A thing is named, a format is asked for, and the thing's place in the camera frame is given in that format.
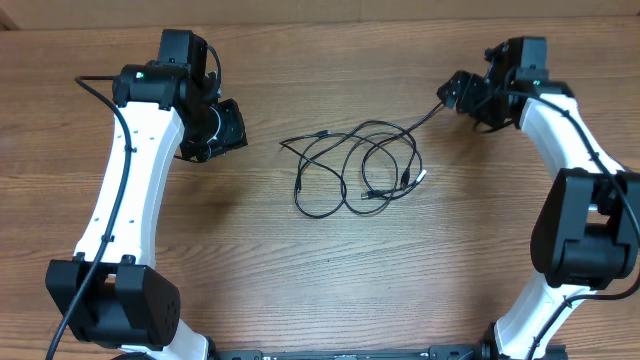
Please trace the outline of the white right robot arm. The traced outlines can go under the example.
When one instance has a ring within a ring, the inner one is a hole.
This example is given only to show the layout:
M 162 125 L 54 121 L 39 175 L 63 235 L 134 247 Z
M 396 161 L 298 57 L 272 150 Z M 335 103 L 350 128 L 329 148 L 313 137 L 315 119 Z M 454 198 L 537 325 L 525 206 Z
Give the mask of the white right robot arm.
M 579 113 L 567 83 L 553 81 L 542 37 L 486 49 L 484 75 L 459 70 L 437 90 L 442 105 L 497 131 L 526 134 L 553 184 L 531 233 L 534 272 L 510 310 L 477 345 L 433 345 L 433 359 L 565 359 L 551 339 L 583 302 L 639 290 L 606 288 L 631 274 L 639 255 L 639 175 L 611 157 Z

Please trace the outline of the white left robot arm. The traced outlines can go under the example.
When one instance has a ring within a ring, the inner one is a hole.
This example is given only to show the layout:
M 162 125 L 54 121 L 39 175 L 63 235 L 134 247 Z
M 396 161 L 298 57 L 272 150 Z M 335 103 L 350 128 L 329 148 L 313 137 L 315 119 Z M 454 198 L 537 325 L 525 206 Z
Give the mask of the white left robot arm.
M 112 147 L 97 202 L 46 288 L 58 329 L 122 359 L 214 359 L 213 341 L 181 317 L 178 288 L 156 269 L 156 230 L 171 164 L 201 164 L 247 144 L 238 104 L 208 71 L 215 49 L 190 30 L 163 31 L 158 55 L 111 77 Z

